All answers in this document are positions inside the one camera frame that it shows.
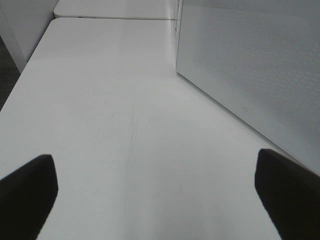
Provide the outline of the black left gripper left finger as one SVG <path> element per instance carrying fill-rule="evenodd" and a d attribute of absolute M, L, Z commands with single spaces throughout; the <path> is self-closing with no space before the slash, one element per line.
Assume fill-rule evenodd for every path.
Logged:
<path fill-rule="evenodd" d="M 35 240 L 58 195 L 52 155 L 42 154 L 0 180 L 0 238 Z"/>

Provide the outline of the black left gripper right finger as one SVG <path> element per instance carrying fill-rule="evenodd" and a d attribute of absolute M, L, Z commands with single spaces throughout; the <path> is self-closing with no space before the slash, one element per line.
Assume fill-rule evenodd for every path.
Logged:
<path fill-rule="evenodd" d="M 320 238 L 318 175 L 272 149 L 261 149 L 254 187 L 281 239 Z"/>

